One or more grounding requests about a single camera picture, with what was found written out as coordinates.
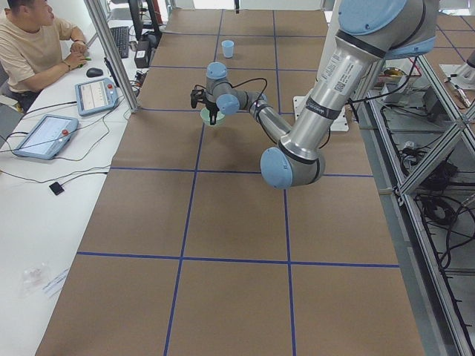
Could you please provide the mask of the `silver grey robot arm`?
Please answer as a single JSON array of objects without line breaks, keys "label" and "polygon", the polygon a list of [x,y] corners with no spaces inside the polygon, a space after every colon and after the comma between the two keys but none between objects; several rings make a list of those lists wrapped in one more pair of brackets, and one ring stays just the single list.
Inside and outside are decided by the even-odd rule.
[{"label": "silver grey robot arm", "polygon": [[193,89],[191,106],[203,103],[210,125],[219,113],[248,111],[275,143],[260,160],[266,183],[278,189],[311,184],[324,172],[318,146],[368,67],[383,59],[430,52],[438,12],[438,1],[342,1],[335,10],[339,24],[333,37],[335,50],[294,125],[277,114],[262,93],[236,90],[220,62],[208,65],[206,86]]}]

